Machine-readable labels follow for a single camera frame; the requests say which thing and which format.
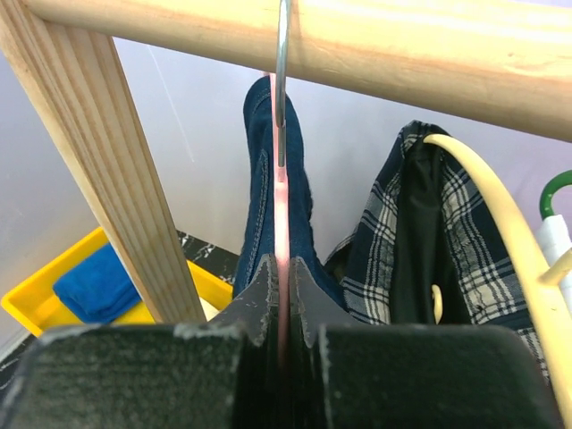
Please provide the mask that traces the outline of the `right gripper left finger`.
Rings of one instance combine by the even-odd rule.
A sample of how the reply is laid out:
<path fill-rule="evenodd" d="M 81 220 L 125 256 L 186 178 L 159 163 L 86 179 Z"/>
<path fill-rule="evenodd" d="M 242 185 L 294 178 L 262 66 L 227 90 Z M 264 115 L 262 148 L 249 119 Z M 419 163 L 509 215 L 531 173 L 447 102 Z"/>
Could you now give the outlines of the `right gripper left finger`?
<path fill-rule="evenodd" d="M 68 325 L 25 353 L 4 428 L 276 428 L 277 268 L 205 324 Z"/>

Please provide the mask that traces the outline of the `cream plastic hanger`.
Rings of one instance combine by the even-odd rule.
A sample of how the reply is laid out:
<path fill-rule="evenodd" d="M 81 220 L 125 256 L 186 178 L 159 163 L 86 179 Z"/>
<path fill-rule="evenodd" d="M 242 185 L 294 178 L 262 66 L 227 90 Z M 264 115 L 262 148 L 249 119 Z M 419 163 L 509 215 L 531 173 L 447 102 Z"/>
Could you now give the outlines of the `cream plastic hanger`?
<path fill-rule="evenodd" d="M 522 286 L 551 376 L 564 426 L 571 426 L 571 315 L 559 282 L 571 271 L 571 251 L 549 265 L 513 197 L 490 166 L 453 137 L 431 134 L 425 144 L 450 153 L 483 196 Z"/>

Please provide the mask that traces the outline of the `pink plastic hanger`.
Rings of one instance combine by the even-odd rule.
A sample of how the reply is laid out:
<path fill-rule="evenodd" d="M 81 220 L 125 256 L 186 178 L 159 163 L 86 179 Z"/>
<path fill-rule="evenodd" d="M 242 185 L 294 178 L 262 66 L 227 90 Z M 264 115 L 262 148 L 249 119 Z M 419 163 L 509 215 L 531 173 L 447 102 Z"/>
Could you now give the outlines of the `pink plastic hanger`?
<path fill-rule="evenodd" d="M 273 113 L 273 224 L 274 255 L 278 271 L 278 365 L 288 364 L 290 327 L 290 222 L 287 171 L 286 71 L 289 48 L 291 1 L 281 0 L 275 72 L 270 75 Z"/>

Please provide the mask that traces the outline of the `blue denim skirt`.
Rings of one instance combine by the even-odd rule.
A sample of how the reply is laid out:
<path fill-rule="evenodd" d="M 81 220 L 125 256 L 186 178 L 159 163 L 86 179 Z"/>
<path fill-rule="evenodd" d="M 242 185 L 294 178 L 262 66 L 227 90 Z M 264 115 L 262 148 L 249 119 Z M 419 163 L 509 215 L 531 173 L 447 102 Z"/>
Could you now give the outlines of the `blue denim skirt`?
<path fill-rule="evenodd" d="M 243 116 L 250 164 L 248 219 L 233 284 L 238 296 L 252 282 L 262 256 L 274 252 L 273 112 L 270 78 L 249 89 Z M 341 286 L 324 269 L 314 247 L 313 199 L 304 160 L 304 142 L 292 102 L 286 100 L 287 174 L 289 181 L 290 256 L 301 257 L 316 284 L 341 308 L 347 306 Z"/>

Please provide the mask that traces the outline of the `navy plaid skirt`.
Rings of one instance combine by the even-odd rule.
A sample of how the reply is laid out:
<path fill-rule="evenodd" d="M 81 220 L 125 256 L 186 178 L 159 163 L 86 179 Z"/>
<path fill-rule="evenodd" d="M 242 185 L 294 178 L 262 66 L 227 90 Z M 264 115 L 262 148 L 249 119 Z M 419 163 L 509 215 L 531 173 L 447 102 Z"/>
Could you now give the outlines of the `navy plaid skirt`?
<path fill-rule="evenodd" d="M 434 124 L 399 132 L 354 232 L 327 258 L 349 312 L 367 324 L 491 324 L 547 364 L 508 251 L 460 163 L 425 142 Z M 433 288 L 442 317 L 433 313 Z"/>

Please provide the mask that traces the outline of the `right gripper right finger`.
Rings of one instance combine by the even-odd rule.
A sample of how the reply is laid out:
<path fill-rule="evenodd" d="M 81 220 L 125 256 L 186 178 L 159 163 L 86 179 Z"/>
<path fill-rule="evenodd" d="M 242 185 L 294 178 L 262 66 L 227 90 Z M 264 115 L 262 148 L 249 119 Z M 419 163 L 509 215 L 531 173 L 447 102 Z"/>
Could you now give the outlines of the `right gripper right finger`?
<path fill-rule="evenodd" d="M 290 261 L 297 428 L 558 428 L 533 354 L 499 326 L 371 325 Z"/>

